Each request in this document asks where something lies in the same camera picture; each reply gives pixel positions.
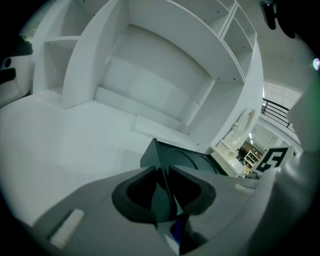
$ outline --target black object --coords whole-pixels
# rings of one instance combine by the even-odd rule
[[[268,3],[261,1],[260,7],[262,10],[262,14],[263,14],[265,23],[268,25],[268,27],[271,30],[275,30],[276,29],[276,21],[275,21],[276,15],[274,12],[273,4],[268,4]]]
[[[5,66],[6,68],[9,68],[10,65],[11,65],[11,59],[10,59],[10,58],[7,58],[6,61],[5,61],[5,63],[4,63],[4,66]]]
[[[169,171],[169,166],[173,165],[227,175],[211,155],[160,142],[156,138],[151,141],[140,160],[141,167],[156,166],[163,171]]]
[[[32,44],[29,41],[25,41],[21,36],[17,36],[13,49],[8,51],[4,57],[26,56],[31,55],[33,52]]]
[[[0,85],[14,80],[16,76],[16,69],[14,67],[0,70]]]
[[[317,57],[320,56],[318,40],[320,1],[275,0],[272,3],[261,1],[260,7],[270,29],[276,29],[275,18],[277,18],[282,31],[289,38],[303,40]]]
[[[172,152],[176,158],[168,155]],[[186,216],[201,214],[213,203],[216,197],[215,189],[206,181],[169,165],[171,163],[183,165],[187,159],[186,165],[192,163],[192,167],[196,170],[198,165],[212,170],[213,164],[204,158],[208,156],[202,154],[198,156],[198,154],[158,142],[154,138],[141,158],[141,167],[148,169],[123,181],[114,189],[112,193],[114,206],[133,222],[155,225],[177,218],[176,200]]]
[[[208,242],[200,233],[194,232],[188,220],[188,216],[182,216],[185,219],[184,230],[181,237],[181,243],[179,247],[180,255],[189,253],[199,246]]]
[[[268,164],[269,160],[276,161],[274,167],[279,167],[282,160],[284,159],[286,153],[288,151],[287,147],[283,148],[270,148],[264,159],[261,161],[261,163],[256,167],[257,171],[264,172],[268,169],[270,169],[271,165]],[[274,156],[274,153],[281,153],[280,156]]]
[[[169,167],[169,188],[187,215],[203,213],[216,198],[213,186],[176,166]]]
[[[156,215],[151,211],[155,190],[156,168],[152,166],[120,183],[112,193],[112,202],[130,221],[156,224]]]
[[[253,180],[259,180],[259,175],[256,172],[248,173],[245,176],[246,179],[253,179]]]

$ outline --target shelf compartment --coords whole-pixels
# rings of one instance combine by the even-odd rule
[[[239,25],[245,32],[246,36],[248,37],[251,47],[254,48],[256,35],[257,35],[256,31],[254,29],[254,26],[251,24],[250,20],[248,19],[247,15],[239,5],[237,6],[237,9],[235,11],[234,18],[239,23]]]
[[[230,12],[232,7],[235,4],[235,0],[217,0],[218,2],[220,2],[225,8],[228,9],[228,11]]]
[[[33,93],[62,88],[78,37],[52,37],[44,42],[34,69]]]
[[[49,38],[48,40],[46,40],[46,42],[52,45],[65,48],[67,50],[73,50],[76,47],[76,44],[79,39],[80,36],[78,35],[56,36]]]
[[[95,16],[97,12],[109,1],[109,0],[78,0],[80,4],[87,10],[87,12]]]
[[[217,0],[173,0],[198,16],[219,36],[227,24],[229,11]]]
[[[246,77],[252,59],[253,48],[244,30],[235,19],[232,20],[223,41],[233,53],[243,76]]]
[[[198,150],[205,151],[215,136],[223,131],[228,119],[226,113],[231,113],[236,106],[244,85],[234,82],[216,81],[200,110],[187,127],[186,133]]]
[[[92,19],[78,0],[69,0],[49,29],[49,37],[81,36]]]

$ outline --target white shelf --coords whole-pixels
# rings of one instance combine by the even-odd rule
[[[236,105],[236,102],[243,91],[243,84],[216,81],[194,117],[186,132],[190,139],[199,144],[199,147],[206,145],[210,139],[213,140],[228,120],[228,115]]]
[[[47,39],[46,42],[52,45],[65,48],[67,50],[73,50],[76,47],[76,44],[79,39],[80,36],[78,35],[56,36]]]
[[[68,0],[49,28],[48,36],[81,36],[92,17],[78,0]]]
[[[252,163],[252,162],[250,162],[248,159],[246,159],[246,158],[244,158],[244,160],[246,160],[250,165],[251,165],[251,167],[253,167],[255,164],[254,163]]]
[[[246,77],[252,59],[253,48],[239,23],[233,19],[223,38],[239,63],[243,76]]]
[[[239,23],[239,25],[242,27],[244,33],[248,37],[248,40],[251,44],[251,47],[254,48],[255,40],[256,40],[256,31],[254,29],[254,26],[248,19],[245,12],[241,9],[241,7],[238,5],[237,9],[234,14],[234,18]]]
[[[219,37],[222,34],[223,28],[225,27],[226,23],[228,22],[227,17],[229,13],[226,15],[216,19],[213,23],[209,25],[209,27],[214,31],[214,33]]]
[[[251,152],[251,154],[252,154],[256,159],[259,160],[259,158],[258,158],[257,156],[255,156],[255,154],[254,154],[253,152]]]
[[[43,44],[34,69],[33,93],[63,87],[73,53],[70,47],[76,41],[54,40]]]
[[[241,72],[220,39],[189,10],[167,0],[129,0],[129,9],[132,24],[180,47],[214,80],[244,83]]]
[[[250,156],[247,156],[250,160],[252,160],[253,163],[256,163],[255,160],[253,160]]]
[[[198,16],[219,36],[227,23],[229,10],[218,0],[173,0]]]

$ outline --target white floor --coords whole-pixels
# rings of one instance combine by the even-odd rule
[[[33,95],[1,108],[0,185],[13,214],[32,225],[83,184],[139,168],[152,138],[133,132],[135,119],[97,101],[61,110]]]

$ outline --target metal railing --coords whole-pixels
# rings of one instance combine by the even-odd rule
[[[280,104],[275,103],[271,100],[265,98],[262,100],[261,113],[275,120],[284,127],[287,127],[290,131],[295,133],[292,124],[287,119],[288,111],[288,108],[281,106]]]

